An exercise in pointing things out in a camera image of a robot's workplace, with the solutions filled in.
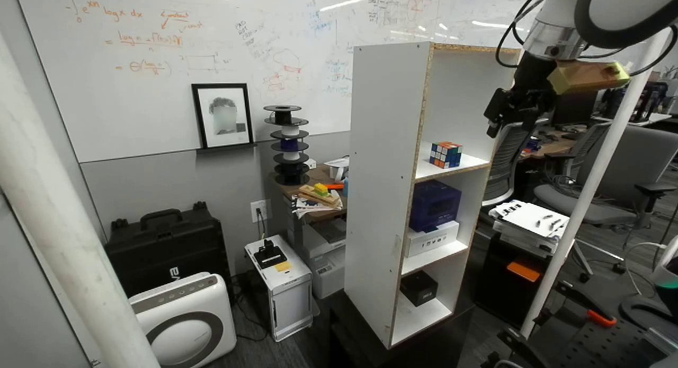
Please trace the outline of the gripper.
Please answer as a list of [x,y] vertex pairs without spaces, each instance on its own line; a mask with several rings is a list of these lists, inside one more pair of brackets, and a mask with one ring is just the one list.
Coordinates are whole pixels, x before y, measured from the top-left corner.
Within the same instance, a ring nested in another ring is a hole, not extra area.
[[555,107],[557,94],[549,75],[556,69],[557,62],[540,58],[525,52],[514,74],[511,89],[497,88],[485,108],[488,120],[487,136],[496,138],[499,131],[515,122],[515,106],[524,109],[521,129],[532,134],[537,122],[549,115]]

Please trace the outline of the multicoloured puzzle cube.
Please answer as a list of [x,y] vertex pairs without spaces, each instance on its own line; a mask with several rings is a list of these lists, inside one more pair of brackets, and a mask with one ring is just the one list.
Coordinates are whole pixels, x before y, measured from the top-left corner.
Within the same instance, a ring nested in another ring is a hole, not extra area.
[[428,161],[438,168],[454,168],[461,163],[463,146],[457,143],[443,141],[431,144]]

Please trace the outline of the white shelf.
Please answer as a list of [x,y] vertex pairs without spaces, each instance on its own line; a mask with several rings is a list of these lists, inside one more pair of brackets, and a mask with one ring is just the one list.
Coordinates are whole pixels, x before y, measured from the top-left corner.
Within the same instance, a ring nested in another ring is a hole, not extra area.
[[[387,349],[455,313],[495,149],[484,111],[513,74],[491,47],[354,48],[344,290]],[[431,144],[443,141],[463,146],[458,167],[429,163]],[[406,257],[414,185],[430,180],[462,192],[456,241]],[[417,271],[438,293],[415,307],[400,279]]]

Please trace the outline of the blue box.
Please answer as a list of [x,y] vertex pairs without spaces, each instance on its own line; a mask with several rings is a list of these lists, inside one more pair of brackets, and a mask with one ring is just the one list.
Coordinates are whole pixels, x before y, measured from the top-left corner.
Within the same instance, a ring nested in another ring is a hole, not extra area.
[[430,180],[414,185],[408,226],[414,231],[431,231],[455,221],[462,192],[450,185]]

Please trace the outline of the grey office chair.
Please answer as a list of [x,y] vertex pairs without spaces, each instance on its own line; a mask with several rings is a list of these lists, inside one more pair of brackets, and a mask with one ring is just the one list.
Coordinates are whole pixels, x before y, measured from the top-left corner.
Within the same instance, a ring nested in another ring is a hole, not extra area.
[[[605,136],[593,144],[579,164],[567,174],[553,175],[535,187],[536,202],[569,216],[592,168]],[[627,126],[596,189],[583,219],[601,229],[625,234],[625,249],[632,233],[649,226],[656,202],[676,188],[659,182],[675,155],[678,134],[649,127]]]

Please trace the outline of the black cabinet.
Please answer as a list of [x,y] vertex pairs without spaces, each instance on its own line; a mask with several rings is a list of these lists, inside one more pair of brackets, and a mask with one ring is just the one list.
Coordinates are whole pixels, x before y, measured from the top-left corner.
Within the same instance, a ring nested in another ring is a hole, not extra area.
[[[544,250],[494,234],[481,269],[475,302],[494,317],[521,329],[551,259],[552,255]],[[542,275],[537,282],[530,283],[507,271],[512,261],[528,261],[539,266]]]

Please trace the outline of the small black box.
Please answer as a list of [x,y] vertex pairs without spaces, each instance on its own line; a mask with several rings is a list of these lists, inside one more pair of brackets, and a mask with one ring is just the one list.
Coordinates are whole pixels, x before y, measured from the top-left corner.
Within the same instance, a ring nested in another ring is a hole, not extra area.
[[417,307],[436,298],[438,282],[425,271],[417,271],[400,279],[400,292]]

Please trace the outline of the pile of papers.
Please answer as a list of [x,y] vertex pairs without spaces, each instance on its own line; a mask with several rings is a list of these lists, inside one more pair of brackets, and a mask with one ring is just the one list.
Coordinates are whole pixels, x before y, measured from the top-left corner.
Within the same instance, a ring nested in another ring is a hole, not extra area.
[[291,213],[295,214],[298,219],[302,219],[307,214],[335,214],[344,209],[344,203],[339,200],[336,204],[326,204],[319,201],[313,201],[304,196],[291,196]]

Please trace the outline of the stack of filament spools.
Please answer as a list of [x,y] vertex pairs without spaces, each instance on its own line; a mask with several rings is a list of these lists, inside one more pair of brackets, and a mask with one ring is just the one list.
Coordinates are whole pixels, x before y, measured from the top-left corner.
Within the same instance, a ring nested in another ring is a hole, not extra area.
[[295,116],[302,108],[297,105],[278,104],[267,105],[263,109],[270,113],[264,122],[279,127],[270,134],[270,137],[276,140],[271,145],[271,149],[276,151],[273,157],[276,163],[274,179],[280,185],[307,184],[310,180],[307,175],[310,171],[307,165],[309,156],[306,153],[308,144],[305,142],[308,132],[302,127],[308,124],[308,120]]

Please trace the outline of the white printer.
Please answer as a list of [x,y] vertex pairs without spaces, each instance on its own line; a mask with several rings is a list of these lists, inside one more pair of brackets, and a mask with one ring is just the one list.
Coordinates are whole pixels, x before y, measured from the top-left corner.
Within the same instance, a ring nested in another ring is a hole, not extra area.
[[344,289],[346,221],[334,218],[303,227],[302,257],[312,272],[313,295],[322,300]]

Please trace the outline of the black framed picture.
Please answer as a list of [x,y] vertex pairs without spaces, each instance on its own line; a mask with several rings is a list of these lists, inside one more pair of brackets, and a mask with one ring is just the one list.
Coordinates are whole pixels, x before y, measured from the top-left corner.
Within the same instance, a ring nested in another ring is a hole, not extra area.
[[191,84],[200,149],[254,145],[245,83]]

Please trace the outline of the whiteboard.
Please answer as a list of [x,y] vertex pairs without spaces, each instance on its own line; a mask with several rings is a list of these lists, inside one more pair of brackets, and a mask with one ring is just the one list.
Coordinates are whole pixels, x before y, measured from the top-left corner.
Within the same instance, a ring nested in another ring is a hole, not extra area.
[[302,108],[313,136],[351,124],[356,46],[493,47],[526,0],[19,0],[80,163],[197,149],[193,84],[245,83]]

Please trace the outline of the black hard case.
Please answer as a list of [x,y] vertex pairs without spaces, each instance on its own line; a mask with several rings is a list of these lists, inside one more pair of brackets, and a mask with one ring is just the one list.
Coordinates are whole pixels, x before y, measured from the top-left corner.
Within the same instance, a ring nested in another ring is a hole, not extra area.
[[148,213],[138,222],[116,219],[104,250],[129,298],[201,272],[222,276],[234,296],[222,224],[204,201],[186,211]]

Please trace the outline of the thick white pole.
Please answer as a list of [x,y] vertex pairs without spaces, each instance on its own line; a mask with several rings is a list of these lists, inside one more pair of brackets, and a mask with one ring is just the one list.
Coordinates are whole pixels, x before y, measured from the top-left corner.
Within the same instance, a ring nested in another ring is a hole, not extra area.
[[1,34],[0,185],[109,368],[160,368]]

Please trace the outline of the wall socket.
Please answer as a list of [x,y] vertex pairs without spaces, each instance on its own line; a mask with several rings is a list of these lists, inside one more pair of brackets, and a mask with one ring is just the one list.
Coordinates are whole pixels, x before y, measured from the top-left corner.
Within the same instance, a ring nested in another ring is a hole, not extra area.
[[261,201],[250,202],[251,220],[252,223],[257,223],[261,220],[267,221],[271,214],[271,200],[264,199]]

